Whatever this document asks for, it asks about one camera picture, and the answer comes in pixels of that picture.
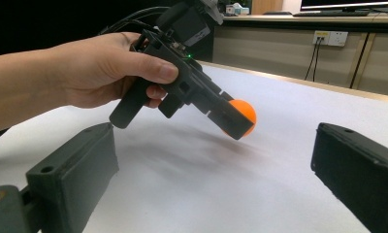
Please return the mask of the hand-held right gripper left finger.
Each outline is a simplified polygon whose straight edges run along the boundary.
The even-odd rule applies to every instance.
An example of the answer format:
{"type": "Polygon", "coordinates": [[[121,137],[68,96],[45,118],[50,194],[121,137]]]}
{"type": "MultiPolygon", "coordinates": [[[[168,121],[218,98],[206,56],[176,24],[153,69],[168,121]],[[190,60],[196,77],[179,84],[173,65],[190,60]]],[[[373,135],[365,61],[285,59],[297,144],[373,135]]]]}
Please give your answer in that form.
{"type": "Polygon", "coordinates": [[[43,233],[82,233],[118,171],[113,126],[101,123],[74,136],[26,173],[44,206],[43,233]]]}

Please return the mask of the beige wooden counter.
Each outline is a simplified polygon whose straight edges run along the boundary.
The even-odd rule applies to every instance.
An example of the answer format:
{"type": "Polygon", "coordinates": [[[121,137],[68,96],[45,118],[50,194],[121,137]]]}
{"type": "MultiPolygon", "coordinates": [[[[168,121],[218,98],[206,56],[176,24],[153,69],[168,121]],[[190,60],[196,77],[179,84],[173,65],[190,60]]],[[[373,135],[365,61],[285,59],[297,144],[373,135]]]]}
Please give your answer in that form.
{"type": "Polygon", "coordinates": [[[388,16],[227,17],[214,29],[212,61],[388,95],[388,16]],[[342,31],[343,47],[315,45],[315,31],[342,31]]]}

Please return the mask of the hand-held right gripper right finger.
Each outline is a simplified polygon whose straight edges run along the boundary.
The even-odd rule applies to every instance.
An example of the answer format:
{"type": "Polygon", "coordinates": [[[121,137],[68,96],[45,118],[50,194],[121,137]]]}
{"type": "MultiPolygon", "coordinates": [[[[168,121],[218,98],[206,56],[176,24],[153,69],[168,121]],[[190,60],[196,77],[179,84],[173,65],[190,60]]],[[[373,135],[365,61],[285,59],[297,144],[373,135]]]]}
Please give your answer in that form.
{"type": "Polygon", "coordinates": [[[342,126],[320,123],[310,168],[371,233],[388,233],[388,149],[342,126]]]}

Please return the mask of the black keyboard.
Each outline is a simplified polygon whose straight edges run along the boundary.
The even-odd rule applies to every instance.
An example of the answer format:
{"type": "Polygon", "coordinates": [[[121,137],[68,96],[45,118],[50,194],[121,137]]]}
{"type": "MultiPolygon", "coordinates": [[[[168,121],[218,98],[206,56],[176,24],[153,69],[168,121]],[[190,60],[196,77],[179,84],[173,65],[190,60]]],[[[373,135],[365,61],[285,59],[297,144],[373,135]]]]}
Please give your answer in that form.
{"type": "Polygon", "coordinates": [[[293,17],[366,17],[369,15],[369,11],[352,11],[352,12],[301,12],[294,14],[293,17]]]}

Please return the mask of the black computer monitor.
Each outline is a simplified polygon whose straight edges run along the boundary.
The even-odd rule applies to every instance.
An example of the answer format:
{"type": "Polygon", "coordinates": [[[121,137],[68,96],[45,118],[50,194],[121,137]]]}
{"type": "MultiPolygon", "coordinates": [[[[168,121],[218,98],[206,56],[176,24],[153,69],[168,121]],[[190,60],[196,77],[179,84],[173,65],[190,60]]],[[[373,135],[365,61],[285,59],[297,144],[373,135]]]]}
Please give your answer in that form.
{"type": "Polygon", "coordinates": [[[301,0],[300,10],[359,10],[388,8],[388,0],[301,0]]]}

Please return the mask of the white wall socket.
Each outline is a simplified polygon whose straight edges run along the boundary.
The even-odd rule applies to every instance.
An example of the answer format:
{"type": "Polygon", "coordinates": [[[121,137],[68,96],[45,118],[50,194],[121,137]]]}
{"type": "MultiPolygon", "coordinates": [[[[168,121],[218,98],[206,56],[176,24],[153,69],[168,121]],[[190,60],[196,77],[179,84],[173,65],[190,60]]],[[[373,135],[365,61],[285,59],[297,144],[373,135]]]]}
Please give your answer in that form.
{"type": "Polygon", "coordinates": [[[343,47],[347,37],[348,33],[342,31],[315,31],[312,42],[315,45],[343,47]]]}

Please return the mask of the tissue box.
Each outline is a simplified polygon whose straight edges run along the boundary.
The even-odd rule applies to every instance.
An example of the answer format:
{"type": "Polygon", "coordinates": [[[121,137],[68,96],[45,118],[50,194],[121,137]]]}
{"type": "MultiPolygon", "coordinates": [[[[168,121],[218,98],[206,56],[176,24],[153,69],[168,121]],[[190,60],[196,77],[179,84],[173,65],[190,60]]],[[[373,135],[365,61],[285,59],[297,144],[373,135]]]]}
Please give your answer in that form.
{"type": "Polygon", "coordinates": [[[242,6],[240,3],[228,4],[226,6],[226,13],[232,15],[248,15],[250,10],[242,6]]]}

